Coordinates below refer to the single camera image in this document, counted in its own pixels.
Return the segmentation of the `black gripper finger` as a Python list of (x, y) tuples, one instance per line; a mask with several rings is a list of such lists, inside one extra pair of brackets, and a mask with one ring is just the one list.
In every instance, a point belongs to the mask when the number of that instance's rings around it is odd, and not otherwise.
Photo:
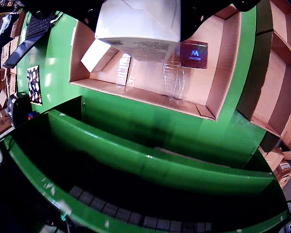
[(26, 8), (34, 15), (39, 11), (63, 12), (95, 32), (102, 4), (102, 0), (27, 0)]
[(240, 12), (247, 12), (259, 0), (182, 0), (180, 40), (189, 39), (201, 24), (229, 5), (233, 4)]

